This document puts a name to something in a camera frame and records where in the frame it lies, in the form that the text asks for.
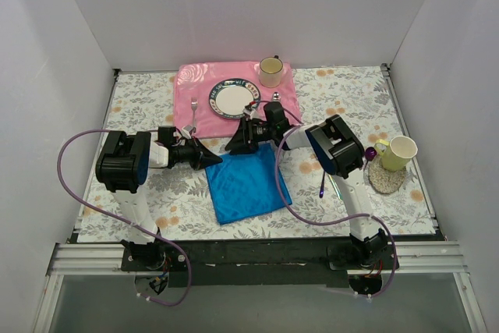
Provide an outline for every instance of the blue towel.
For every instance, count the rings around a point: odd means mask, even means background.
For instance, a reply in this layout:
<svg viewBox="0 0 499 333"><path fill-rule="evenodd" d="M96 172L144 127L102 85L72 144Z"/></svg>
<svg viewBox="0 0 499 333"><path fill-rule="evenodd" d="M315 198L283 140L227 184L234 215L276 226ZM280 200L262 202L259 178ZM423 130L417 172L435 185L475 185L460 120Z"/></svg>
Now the blue towel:
<svg viewBox="0 0 499 333"><path fill-rule="evenodd" d="M284 207L275 185L275 156L269 143L255 154L221 156L224 161L206 168L218 223L228 224ZM291 197L279 171L282 192Z"/></svg>

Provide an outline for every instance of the cup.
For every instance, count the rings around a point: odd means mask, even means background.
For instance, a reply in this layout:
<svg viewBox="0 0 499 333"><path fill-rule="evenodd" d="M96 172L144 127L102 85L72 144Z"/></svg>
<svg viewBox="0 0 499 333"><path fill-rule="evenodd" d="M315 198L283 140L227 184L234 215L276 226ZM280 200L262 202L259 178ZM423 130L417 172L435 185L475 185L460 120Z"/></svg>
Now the cup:
<svg viewBox="0 0 499 333"><path fill-rule="evenodd" d="M284 64L279 56L265 58L260 62L260 83L265 87L276 87L281 83Z"/></svg>
<svg viewBox="0 0 499 333"><path fill-rule="evenodd" d="M383 168L391 172L400 171L418 153L416 142L408 136L396 136L390 142L377 140L374 148L381 156Z"/></svg>

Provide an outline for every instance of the mug handle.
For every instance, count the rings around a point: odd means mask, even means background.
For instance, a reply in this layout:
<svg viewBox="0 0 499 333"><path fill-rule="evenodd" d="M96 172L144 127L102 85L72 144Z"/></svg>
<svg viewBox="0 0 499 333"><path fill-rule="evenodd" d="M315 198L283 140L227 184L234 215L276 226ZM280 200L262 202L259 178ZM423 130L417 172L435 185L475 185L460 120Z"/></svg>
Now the mug handle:
<svg viewBox="0 0 499 333"><path fill-rule="evenodd" d="M377 145L378 144L382 144L385 146L384 150L381 150ZM374 143L374 150L376 150L376 152L380 155L380 156L383 156L384 152L387 150L388 146L390 146L390 142L388 142L387 140L377 140L375 143Z"/></svg>

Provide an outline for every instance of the folded cloth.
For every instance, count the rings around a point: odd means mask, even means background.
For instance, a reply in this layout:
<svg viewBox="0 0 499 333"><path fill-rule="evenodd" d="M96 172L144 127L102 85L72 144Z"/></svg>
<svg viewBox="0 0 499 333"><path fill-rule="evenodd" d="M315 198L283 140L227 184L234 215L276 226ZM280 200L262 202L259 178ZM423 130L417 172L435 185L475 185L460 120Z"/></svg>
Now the folded cloth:
<svg viewBox="0 0 499 333"><path fill-rule="evenodd" d="M261 99L264 101L271 101L272 94L277 91L281 95L282 107L301 119L291 66L288 63L284 64L281 83L273 89L260 85L259 71L259 62L207 62L181 66L174 83L175 126L181 129L192 123L191 98L194 97L197 99L196 136L198 138L233 136L239 126L239 121L223 119L210 107L211 89L217 83L231 78L242 78L254 83L260 90ZM264 104L258 106L257 113L265 119ZM290 115L285 115L291 124L298 123Z"/></svg>
<svg viewBox="0 0 499 333"><path fill-rule="evenodd" d="M221 156L224 161L206 168L211 199L221 225L251 218L284 207L275 185L275 156L269 143L255 154ZM279 171L281 189L288 204L291 197Z"/></svg>

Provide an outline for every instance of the plate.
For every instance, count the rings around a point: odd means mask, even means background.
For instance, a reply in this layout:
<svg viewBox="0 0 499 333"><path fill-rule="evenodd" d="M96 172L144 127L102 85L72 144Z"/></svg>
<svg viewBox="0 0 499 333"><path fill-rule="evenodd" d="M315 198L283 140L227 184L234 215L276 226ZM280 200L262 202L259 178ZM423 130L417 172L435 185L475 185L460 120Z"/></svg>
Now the plate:
<svg viewBox="0 0 499 333"><path fill-rule="evenodd" d="M251 101L259 100L258 87L242 78L231 78L217 83L211 89L209 97L210 107L225 119L242 118L244 107Z"/></svg>

